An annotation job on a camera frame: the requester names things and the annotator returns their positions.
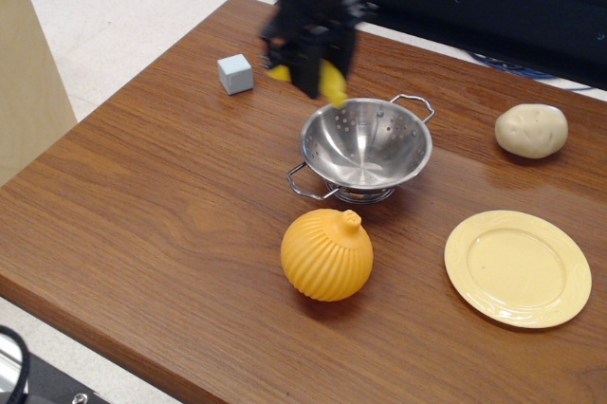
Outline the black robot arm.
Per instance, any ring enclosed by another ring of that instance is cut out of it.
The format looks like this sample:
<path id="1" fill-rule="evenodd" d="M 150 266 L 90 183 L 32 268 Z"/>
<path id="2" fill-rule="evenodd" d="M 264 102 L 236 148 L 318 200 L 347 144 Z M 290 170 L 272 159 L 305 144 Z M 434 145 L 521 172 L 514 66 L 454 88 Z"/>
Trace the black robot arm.
<path id="1" fill-rule="evenodd" d="M 367 0 L 276 0 L 276 12 L 260 32 L 268 72 L 285 73 L 309 98 L 317 98 L 325 66 L 348 76 L 357 25 L 376 9 Z"/>

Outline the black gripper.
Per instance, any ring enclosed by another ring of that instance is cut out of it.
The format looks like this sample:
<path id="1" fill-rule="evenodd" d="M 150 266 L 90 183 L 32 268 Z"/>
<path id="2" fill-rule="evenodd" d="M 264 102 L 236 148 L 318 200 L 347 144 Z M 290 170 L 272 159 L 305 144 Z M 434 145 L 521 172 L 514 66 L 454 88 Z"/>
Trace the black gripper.
<path id="1" fill-rule="evenodd" d="M 367 0 L 277 0 L 277 6 L 261 32 L 267 65 L 287 66 L 291 83 L 310 99 L 320 94 L 321 59 L 347 79 L 356 51 L 356 25 L 376 7 Z"/>

